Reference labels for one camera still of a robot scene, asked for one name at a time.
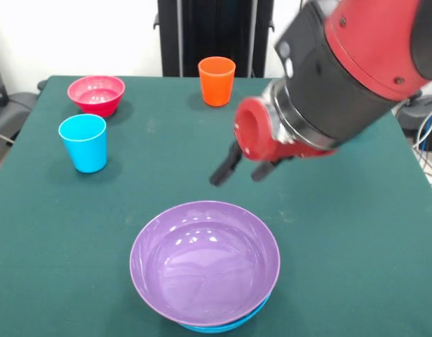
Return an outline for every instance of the blue bowl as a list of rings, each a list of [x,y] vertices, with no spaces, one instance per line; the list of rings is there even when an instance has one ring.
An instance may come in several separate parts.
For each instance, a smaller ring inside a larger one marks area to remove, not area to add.
[[[244,316],[243,318],[238,319],[237,321],[229,323],[229,324],[220,325],[220,326],[189,326],[189,325],[183,325],[183,324],[181,324],[181,325],[184,328],[188,329],[188,330],[195,331],[195,332],[200,332],[200,333],[222,333],[222,332],[228,332],[230,330],[234,330],[237,327],[243,325],[249,319],[251,319],[252,317],[254,317],[264,307],[264,305],[266,304],[267,300],[269,300],[269,296],[267,296],[266,299],[263,301],[263,303],[261,303],[249,315]]]

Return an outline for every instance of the plastic bowl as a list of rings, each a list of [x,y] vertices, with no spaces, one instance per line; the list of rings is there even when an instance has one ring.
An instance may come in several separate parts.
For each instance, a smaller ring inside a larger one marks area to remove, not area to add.
[[[109,117],[118,108],[125,89],[118,77],[87,76],[73,82],[67,93],[85,113]]]
[[[196,201],[168,209],[139,233],[130,275],[157,313],[188,326],[221,326],[272,292],[280,253],[269,228],[241,207]]]
[[[269,300],[269,296],[266,297],[266,299],[264,300],[263,303],[261,303],[259,305],[258,308],[256,308],[255,310],[253,310],[249,315],[235,321],[232,322],[230,324],[225,324],[225,325],[221,325],[221,326],[189,326],[189,325],[183,325],[182,326],[188,330],[194,331],[194,332],[200,332],[200,333],[223,333],[223,332],[228,332],[231,330],[234,330],[238,327],[240,327],[241,325],[243,325],[244,323],[246,323],[247,321],[249,321],[252,317],[254,317],[266,304],[267,300]]]

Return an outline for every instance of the white wall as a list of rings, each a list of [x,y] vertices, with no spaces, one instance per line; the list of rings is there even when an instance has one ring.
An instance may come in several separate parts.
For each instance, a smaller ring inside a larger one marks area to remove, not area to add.
[[[273,45],[299,0],[276,0],[266,75],[283,70]],[[161,76],[157,0],[0,0],[0,70],[9,93],[52,74]]]

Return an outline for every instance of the bowl rim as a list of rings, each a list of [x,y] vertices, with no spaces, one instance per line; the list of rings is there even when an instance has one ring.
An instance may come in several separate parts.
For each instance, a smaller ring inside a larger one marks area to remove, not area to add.
[[[135,244],[138,241],[138,238],[141,236],[141,234],[143,233],[143,231],[149,227],[149,225],[151,223],[153,223],[157,218],[159,218],[160,216],[162,216],[164,213],[172,211],[173,209],[177,209],[179,207],[184,207],[184,206],[188,206],[188,205],[192,205],[192,204],[202,204],[202,203],[212,203],[212,204],[223,204],[226,206],[230,206],[230,207],[235,207],[238,208],[242,211],[245,211],[247,213],[249,213],[251,216],[253,216],[254,218],[256,218],[259,223],[261,223],[265,228],[266,231],[269,233],[270,237],[272,238],[273,242],[274,242],[274,246],[275,246],[275,254],[277,255],[277,263],[278,263],[278,267],[277,267],[277,271],[276,271],[276,275],[274,277],[274,281],[272,282],[271,286],[268,288],[266,294],[264,296],[262,296],[257,302],[255,302],[255,304],[251,307],[248,308],[247,310],[244,310],[243,312],[241,312],[240,314],[230,318],[230,319],[225,319],[225,320],[220,320],[217,322],[213,322],[213,323],[195,323],[195,322],[187,322],[181,319],[175,319],[173,317],[171,317],[170,315],[166,314],[165,312],[163,312],[162,310],[158,310],[156,309],[149,301],[146,300],[146,298],[142,295],[141,291],[136,287],[135,285],[135,280],[133,277],[133,273],[132,273],[132,268],[131,268],[131,261],[132,261],[132,256],[134,254],[134,250],[135,250]],[[159,213],[157,216],[155,216],[154,218],[152,218],[140,231],[140,233],[138,233],[137,237],[135,238],[135,241],[133,242],[132,245],[132,249],[130,250],[130,256],[129,256],[129,271],[130,271],[130,278],[132,279],[132,283],[133,286],[135,288],[135,290],[138,292],[138,295],[140,295],[140,297],[142,298],[142,300],[155,312],[157,312],[158,314],[160,314],[161,316],[176,322],[178,324],[182,324],[182,325],[189,325],[189,326],[197,326],[197,327],[208,327],[208,326],[220,326],[220,325],[226,325],[232,322],[235,322],[243,317],[245,317],[246,315],[250,314],[253,310],[255,310],[255,308],[259,307],[265,300],[266,298],[268,298],[268,296],[271,294],[272,290],[275,288],[275,285],[277,284],[278,281],[278,277],[280,276],[280,269],[281,269],[281,257],[280,257],[280,249],[278,248],[278,243],[276,241],[276,238],[274,237],[274,234],[272,233],[272,231],[270,230],[270,228],[266,225],[266,223],[261,220],[259,217],[257,217],[254,213],[248,211],[247,209],[244,209],[243,207],[237,206],[235,204],[230,204],[229,202],[225,202],[225,201],[216,201],[216,200],[198,200],[198,201],[191,201],[191,202],[187,202],[184,204],[179,204],[177,206],[171,207],[169,209],[166,209],[165,211]]]
[[[266,299],[255,310],[253,310],[249,315],[244,316],[243,318],[240,318],[240,319],[238,319],[232,323],[228,323],[228,324],[220,325],[220,326],[207,326],[207,327],[190,326],[190,325],[184,325],[184,324],[181,324],[181,325],[186,329],[191,329],[192,331],[202,332],[202,333],[205,333],[205,332],[208,332],[208,333],[228,332],[230,330],[236,329],[236,328],[240,327],[241,325],[249,322],[254,316],[257,315],[258,312],[261,311],[261,309],[266,305],[266,302],[269,300],[270,297],[271,297],[271,294],[269,294],[266,297]]]
[[[105,102],[101,102],[101,103],[98,103],[98,104],[106,104],[106,103],[109,103],[109,102],[114,102],[115,100],[120,99],[121,96],[122,96],[122,95],[124,94],[124,92],[126,91],[126,84],[125,84],[124,81],[123,81],[122,79],[120,79],[119,77],[116,77],[116,76],[110,76],[110,75],[87,75],[87,76],[84,76],[84,77],[81,77],[81,78],[77,79],[76,81],[74,81],[73,83],[71,83],[71,84],[68,86],[68,89],[67,89],[67,95],[68,95],[68,98],[69,98],[70,100],[72,100],[73,102],[75,102],[75,103],[80,103],[80,104],[89,104],[89,103],[83,103],[83,102],[81,102],[80,100],[76,100],[76,99],[74,99],[74,98],[72,97],[72,95],[71,95],[71,88],[72,88],[72,86],[73,86],[74,84],[79,83],[79,82],[83,81],[84,79],[89,79],[89,78],[91,78],[91,77],[105,77],[105,78],[108,78],[108,79],[115,79],[115,80],[117,80],[119,83],[121,83],[121,84],[123,85],[123,89],[121,90],[121,92],[120,92],[117,96],[113,97],[111,100],[106,100]]]

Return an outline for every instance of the black cabinet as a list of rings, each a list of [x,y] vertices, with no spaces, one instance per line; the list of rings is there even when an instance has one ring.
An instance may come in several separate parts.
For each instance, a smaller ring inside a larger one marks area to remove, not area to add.
[[[236,63],[237,77],[263,77],[273,0],[158,0],[163,75],[197,77],[208,56]]]

